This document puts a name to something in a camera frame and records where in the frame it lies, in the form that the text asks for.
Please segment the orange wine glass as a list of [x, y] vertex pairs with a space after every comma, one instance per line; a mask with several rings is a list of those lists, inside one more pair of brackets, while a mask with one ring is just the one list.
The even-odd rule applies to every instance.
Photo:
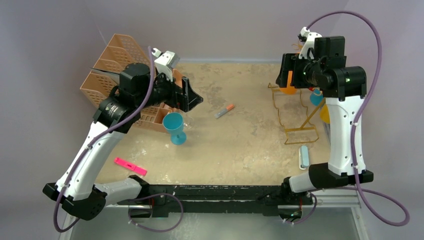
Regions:
[[286, 95], [294, 95], [297, 92], [297, 89], [291, 85], [292, 83], [293, 72], [289, 71], [287, 75], [287, 85], [286, 87], [280, 87], [279, 91]]

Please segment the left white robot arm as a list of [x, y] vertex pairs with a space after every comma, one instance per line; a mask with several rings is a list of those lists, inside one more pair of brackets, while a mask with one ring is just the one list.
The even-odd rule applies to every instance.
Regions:
[[177, 84], [172, 75], [143, 63], [131, 63], [113, 76], [119, 82], [99, 104], [72, 164], [57, 182], [47, 183], [43, 188], [57, 208], [85, 221], [95, 218], [107, 205], [126, 200], [142, 205], [148, 201], [149, 191], [136, 175], [123, 181], [95, 184], [112, 150], [140, 119], [141, 110], [164, 103], [189, 112], [203, 102], [187, 77]]

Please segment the blue wine glass front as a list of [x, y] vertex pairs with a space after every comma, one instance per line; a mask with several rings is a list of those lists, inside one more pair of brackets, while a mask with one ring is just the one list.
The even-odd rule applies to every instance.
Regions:
[[168, 113], [162, 120], [162, 125], [170, 134], [170, 140], [174, 145], [182, 145], [187, 140], [184, 132], [184, 119], [178, 112]]

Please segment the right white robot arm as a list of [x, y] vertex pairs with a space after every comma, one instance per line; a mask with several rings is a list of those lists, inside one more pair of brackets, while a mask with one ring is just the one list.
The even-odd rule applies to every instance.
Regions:
[[370, 183], [374, 179], [362, 157], [360, 108], [367, 93], [367, 75], [360, 66], [346, 66], [345, 38], [318, 33], [301, 36], [299, 53], [285, 53], [276, 84], [285, 88], [318, 88], [330, 118], [330, 156], [312, 164], [306, 173], [284, 180], [280, 196], [288, 204], [301, 193]]

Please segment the yellow wine glass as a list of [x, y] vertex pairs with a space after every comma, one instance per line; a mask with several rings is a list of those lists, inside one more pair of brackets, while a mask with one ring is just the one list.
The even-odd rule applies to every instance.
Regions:
[[320, 119], [326, 123], [326, 124], [330, 124], [330, 114], [329, 114], [329, 110], [326, 104], [324, 104], [322, 106], [322, 108], [320, 109], [320, 113], [319, 113]]

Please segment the clear wine glass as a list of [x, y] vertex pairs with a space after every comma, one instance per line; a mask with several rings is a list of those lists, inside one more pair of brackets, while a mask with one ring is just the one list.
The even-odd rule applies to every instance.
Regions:
[[185, 129], [191, 129], [195, 125], [194, 119], [187, 113], [183, 115], [183, 125]]

